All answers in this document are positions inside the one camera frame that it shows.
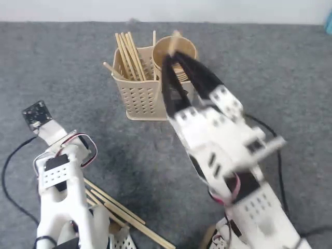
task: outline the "red wire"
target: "red wire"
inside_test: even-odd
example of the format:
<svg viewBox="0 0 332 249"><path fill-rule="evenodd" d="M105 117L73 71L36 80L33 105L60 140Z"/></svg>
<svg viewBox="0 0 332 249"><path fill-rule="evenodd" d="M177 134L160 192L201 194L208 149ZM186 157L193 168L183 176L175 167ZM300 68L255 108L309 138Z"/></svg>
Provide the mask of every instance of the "red wire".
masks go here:
<svg viewBox="0 0 332 249"><path fill-rule="evenodd" d="M234 175L235 175L235 177L237 179L237 183L236 183L235 189L232 192L232 200L231 201L233 201L233 200L235 200L237 198L237 196L239 194L239 191L240 191L240 188L241 188L241 180L240 180L239 176L237 175L237 173L234 173ZM217 203L219 203L221 205L226 205L225 202L222 199L213 196L213 194L210 192L210 190L209 190L209 193L210 193L210 196L212 197L212 199L215 202L217 202Z"/></svg>
<svg viewBox="0 0 332 249"><path fill-rule="evenodd" d="M76 134L70 136L69 138L67 138L65 141L63 141L62 144L60 145L61 148L59 149L59 151L56 154L56 157L60 155L61 151L63 150L62 146L64 144L66 144L66 143L70 142L71 140L73 140L77 137L80 137L80 136L87 136L87 135L85 133L76 133ZM87 137L94 144L95 153L94 153L93 157L91 157L87 162L85 162L84 164L81 165L81 168L85 168L86 166L88 166L97 157L97 147L96 147L95 143L92 141L92 139L89 136L87 136Z"/></svg>

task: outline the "black cable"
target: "black cable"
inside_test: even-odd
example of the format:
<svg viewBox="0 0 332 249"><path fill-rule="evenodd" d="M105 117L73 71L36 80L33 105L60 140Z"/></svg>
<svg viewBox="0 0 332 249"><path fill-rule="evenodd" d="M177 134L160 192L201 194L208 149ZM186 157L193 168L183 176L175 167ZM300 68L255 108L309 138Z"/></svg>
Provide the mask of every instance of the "black cable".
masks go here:
<svg viewBox="0 0 332 249"><path fill-rule="evenodd" d="M332 225L324 225L324 226L313 228L307 232L301 232L300 236L304 237L304 238L308 238L310 236L313 236L316 234L322 234L325 232L332 232Z"/></svg>
<svg viewBox="0 0 332 249"><path fill-rule="evenodd" d="M24 143L22 143L19 147L17 147L8 157L7 160L5 162L4 167L2 168L2 172L1 172L1 184L2 184L2 189L3 192L5 194L5 197L8 199L8 201L10 201L19 211L21 211L22 213L24 213L26 216L30 217L33 222L38 226L39 221L37 220L37 218L35 216L33 216L31 213L29 213L26 209L24 209L23 207L21 207L8 193L7 187L6 187L6 170L9 164L9 161L11 160L11 158L13 157L13 155L15 155L16 152L18 152L23 146L29 144L30 142L32 142L34 139L36 139L38 137L34 136L28 140L26 140Z"/></svg>
<svg viewBox="0 0 332 249"><path fill-rule="evenodd" d="M37 248L37 242L39 240L49 240L51 241L55 246L57 245L57 242L55 239L53 239L51 236L40 236L35 240L35 243L33 244L33 249Z"/></svg>
<svg viewBox="0 0 332 249"><path fill-rule="evenodd" d="M277 133L271 127L269 127L266 123L264 123L263 121L260 121L258 118L255 118L254 116L252 116L250 114L246 113L244 115L247 118L255 121L256 123L259 123L260 125L264 126L269 132L271 132L271 134L274 137L277 137ZM283 204L285 213L289 217L289 209L288 209L288 204L287 204L287 200L286 200L285 185L284 185L284 179L283 179L283 174L282 174L281 151L279 149L276 151L276 155L277 155L277 158L278 158L278 176L279 176L279 185L280 185L280 192L281 192L281 200L282 200L282 204Z"/></svg>

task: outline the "gray carpet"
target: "gray carpet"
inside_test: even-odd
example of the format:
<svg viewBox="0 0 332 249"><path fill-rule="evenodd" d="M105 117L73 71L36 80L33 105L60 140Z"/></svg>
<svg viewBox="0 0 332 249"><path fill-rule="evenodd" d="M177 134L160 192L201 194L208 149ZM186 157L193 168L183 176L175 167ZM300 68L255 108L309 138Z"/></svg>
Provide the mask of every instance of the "gray carpet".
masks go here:
<svg viewBox="0 0 332 249"><path fill-rule="evenodd" d="M332 37L320 26L186 23L0 23L0 162L32 136L21 110L45 100L66 130L90 134L99 147L87 178L146 220L177 248L197 248L223 208L207 194L167 122L129 121L117 87L101 66L113 61L115 32L131 31L139 46L180 30L200 60L240 99L247 112L288 141L284 179L299 230L332 223ZM11 161L13 197L39 215L32 160L37 140ZM280 196L276 157L262 164ZM0 193L0 248L30 248L35 225ZM160 248L131 230L139 248ZM309 239L332 248L330 234Z"/></svg>

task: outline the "white plastic bracket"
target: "white plastic bracket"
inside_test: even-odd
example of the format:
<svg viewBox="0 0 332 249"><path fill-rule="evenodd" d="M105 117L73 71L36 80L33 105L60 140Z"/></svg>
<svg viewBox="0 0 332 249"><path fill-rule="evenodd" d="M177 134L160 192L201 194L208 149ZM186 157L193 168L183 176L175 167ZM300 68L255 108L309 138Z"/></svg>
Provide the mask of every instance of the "white plastic bracket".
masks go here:
<svg viewBox="0 0 332 249"><path fill-rule="evenodd" d="M216 87L209 97L225 116L233 122L243 120L243 105L224 85Z"/></svg>

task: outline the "perforated bracket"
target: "perforated bracket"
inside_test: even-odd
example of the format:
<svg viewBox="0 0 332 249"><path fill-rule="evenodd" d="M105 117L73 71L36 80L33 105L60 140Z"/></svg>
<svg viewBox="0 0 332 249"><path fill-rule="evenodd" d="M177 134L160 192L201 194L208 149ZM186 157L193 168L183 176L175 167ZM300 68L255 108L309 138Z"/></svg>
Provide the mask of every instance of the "perforated bracket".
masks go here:
<svg viewBox="0 0 332 249"><path fill-rule="evenodd" d="M233 122L243 120L243 105L224 85L218 86L210 93L209 97Z"/></svg>
<svg viewBox="0 0 332 249"><path fill-rule="evenodd" d="M244 240L254 249L294 248L300 236L268 183L226 209ZM304 240L301 249L311 249Z"/></svg>
<svg viewBox="0 0 332 249"><path fill-rule="evenodd" d="M42 170L39 173L39 184L41 185L39 189L41 191L45 190L49 187L55 186L58 183L66 181L73 176L75 176L75 167L74 164L70 162L48 171Z"/></svg>

